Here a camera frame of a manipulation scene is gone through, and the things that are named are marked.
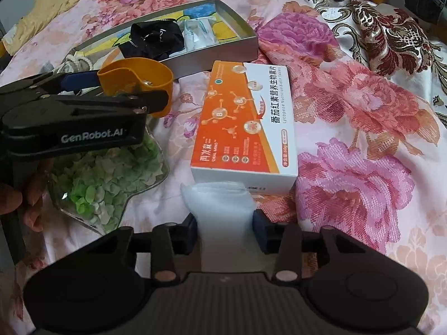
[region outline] supplement box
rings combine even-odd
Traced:
[[[196,183],[235,181],[287,194],[298,175],[287,68],[214,62],[191,171]]]

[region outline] clear plastic bag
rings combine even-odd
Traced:
[[[49,191],[60,211],[106,234],[119,226],[128,200],[160,184],[168,172],[161,148],[146,128],[139,145],[56,158]]]

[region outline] pink floral fabric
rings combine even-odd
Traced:
[[[86,39],[135,17],[196,0],[80,0],[14,56],[0,85],[37,73]],[[299,177],[283,197],[257,195],[274,221],[305,230],[335,226],[417,272],[430,303],[419,327],[447,332],[447,132],[426,101],[343,53],[307,0],[222,0],[258,33],[261,64],[287,66],[291,82]],[[155,123],[170,175],[130,200],[122,225],[137,232],[180,222],[188,211],[181,184],[189,168],[209,72],[179,79],[171,112]],[[19,334],[33,325],[22,300],[32,273],[97,238],[56,212],[42,218],[43,235],[12,273],[0,275],[3,320]],[[149,276],[148,256],[137,270]]]

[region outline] circular icon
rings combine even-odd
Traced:
[[[231,70],[235,73],[242,74],[247,71],[247,68],[245,68],[244,66],[234,66]]]
[[[258,83],[256,80],[251,80],[247,83],[247,87],[250,90],[261,90],[262,84]]]
[[[247,121],[244,123],[244,131],[249,133],[250,135],[255,135],[261,132],[262,126],[257,121]]]

